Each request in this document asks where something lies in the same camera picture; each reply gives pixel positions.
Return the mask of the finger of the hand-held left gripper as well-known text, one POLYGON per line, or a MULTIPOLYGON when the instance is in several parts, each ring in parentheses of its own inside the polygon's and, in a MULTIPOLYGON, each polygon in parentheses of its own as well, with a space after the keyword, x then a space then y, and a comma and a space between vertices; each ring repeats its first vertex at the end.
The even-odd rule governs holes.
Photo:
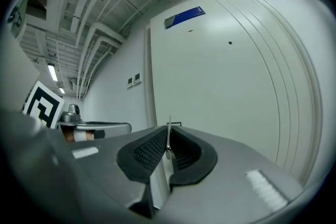
POLYGON ((84 130, 94 133, 94 139, 110 138, 120 135, 129 134, 132 131, 132 126, 129 123, 109 123, 109 122, 94 122, 94 121, 73 121, 73 122, 58 122, 61 129, 84 130))

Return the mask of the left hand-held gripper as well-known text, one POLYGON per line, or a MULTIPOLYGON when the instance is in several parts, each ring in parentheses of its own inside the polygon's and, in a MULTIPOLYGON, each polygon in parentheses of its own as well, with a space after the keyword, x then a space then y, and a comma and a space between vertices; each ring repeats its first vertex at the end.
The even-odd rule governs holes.
POLYGON ((80 115, 63 110, 64 99, 50 91, 20 47, 28 0, 11 0, 0 23, 0 130, 74 130, 80 115))

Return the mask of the white door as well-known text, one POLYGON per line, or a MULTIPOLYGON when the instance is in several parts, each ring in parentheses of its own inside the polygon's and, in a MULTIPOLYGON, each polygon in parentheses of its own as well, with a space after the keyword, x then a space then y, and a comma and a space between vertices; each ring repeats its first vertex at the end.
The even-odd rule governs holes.
POLYGON ((156 120, 238 141, 308 182, 322 102, 308 53, 265 0, 185 0, 150 21, 156 120), (165 29, 200 6, 205 15, 165 29))

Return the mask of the person's left hand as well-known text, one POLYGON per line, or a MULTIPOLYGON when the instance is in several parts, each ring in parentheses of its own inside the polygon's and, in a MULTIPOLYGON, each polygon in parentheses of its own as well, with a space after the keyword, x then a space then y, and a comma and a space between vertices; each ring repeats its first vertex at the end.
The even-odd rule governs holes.
POLYGON ((64 132, 64 137, 68 143, 91 141, 95 139, 93 132, 84 130, 70 130, 64 132))

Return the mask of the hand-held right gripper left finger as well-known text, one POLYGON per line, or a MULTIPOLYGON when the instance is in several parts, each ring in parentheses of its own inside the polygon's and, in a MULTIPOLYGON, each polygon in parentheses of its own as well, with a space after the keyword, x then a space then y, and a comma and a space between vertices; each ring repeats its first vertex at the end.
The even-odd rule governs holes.
POLYGON ((166 136, 161 126, 69 146, 81 153, 97 149, 77 159, 83 170, 108 196, 150 219, 155 215, 150 177, 165 153, 166 136))

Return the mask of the thin metal rod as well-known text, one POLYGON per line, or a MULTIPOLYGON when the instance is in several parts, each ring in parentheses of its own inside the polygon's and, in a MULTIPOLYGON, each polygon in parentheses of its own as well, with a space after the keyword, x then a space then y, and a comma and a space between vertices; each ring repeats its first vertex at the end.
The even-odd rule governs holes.
POLYGON ((170 143, 171 130, 172 130, 172 122, 171 122, 171 116, 169 116, 169 122, 167 124, 167 136, 166 136, 166 158, 167 159, 175 159, 175 155, 171 149, 171 143, 170 143))

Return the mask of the blue door sign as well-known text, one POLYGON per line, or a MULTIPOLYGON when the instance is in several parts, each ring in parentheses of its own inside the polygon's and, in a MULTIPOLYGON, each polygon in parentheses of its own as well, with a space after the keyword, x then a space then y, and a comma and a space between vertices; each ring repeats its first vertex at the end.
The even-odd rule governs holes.
POLYGON ((164 21, 165 29, 169 29, 177 24, 183 23, 187 20, 193 19, 198 16, 205 15, 204 10, 198 6, 189 10, 186 10, 182 13, 175 14, 164 21))

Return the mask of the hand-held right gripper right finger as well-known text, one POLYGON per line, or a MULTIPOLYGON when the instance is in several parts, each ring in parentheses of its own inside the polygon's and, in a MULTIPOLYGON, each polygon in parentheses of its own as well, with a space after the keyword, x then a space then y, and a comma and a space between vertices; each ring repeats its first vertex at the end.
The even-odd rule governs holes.
POLYGON ((171 218, 291 218, 303 187, 251 147, 186 127, 174 127, 211 145, 212 171, 197 184, 173 187, 171 218))

